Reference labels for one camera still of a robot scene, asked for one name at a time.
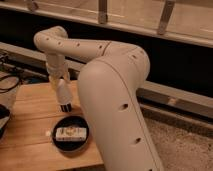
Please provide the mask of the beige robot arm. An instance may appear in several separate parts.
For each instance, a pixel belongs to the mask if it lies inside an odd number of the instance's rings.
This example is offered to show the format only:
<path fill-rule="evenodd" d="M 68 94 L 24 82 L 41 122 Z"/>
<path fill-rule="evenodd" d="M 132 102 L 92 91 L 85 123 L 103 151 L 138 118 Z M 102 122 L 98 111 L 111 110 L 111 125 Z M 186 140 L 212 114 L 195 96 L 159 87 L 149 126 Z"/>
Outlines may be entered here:
<path fill-rule="evenodd" d="M 53 85 L 68 77 L 66 57 L 85 63 L 78 76 L 78 97 L 107 171 L 164 171 L 136 97 L 150 71 L 143 48 L 70 39 L 60 26 L 37 32 L 34 44 L 46 56 Z"/>

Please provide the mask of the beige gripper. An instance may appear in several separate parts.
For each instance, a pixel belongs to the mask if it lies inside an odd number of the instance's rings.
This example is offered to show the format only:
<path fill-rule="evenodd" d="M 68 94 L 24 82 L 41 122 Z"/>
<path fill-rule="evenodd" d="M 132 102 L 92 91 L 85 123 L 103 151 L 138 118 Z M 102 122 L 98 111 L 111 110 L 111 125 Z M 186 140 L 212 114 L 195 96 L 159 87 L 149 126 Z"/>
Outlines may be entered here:
<path fill-rule="evenodd" d="M 49 77 L 49 81 L 53 90 L 55 91 L 56 98 L 58 103 L 61 105 L 62 112 L 71 112 L 72 105 L 71 103 L 71 92 L 68 86 L 68 83 L 64 79 L 56 79 L 52 76 Z"/>

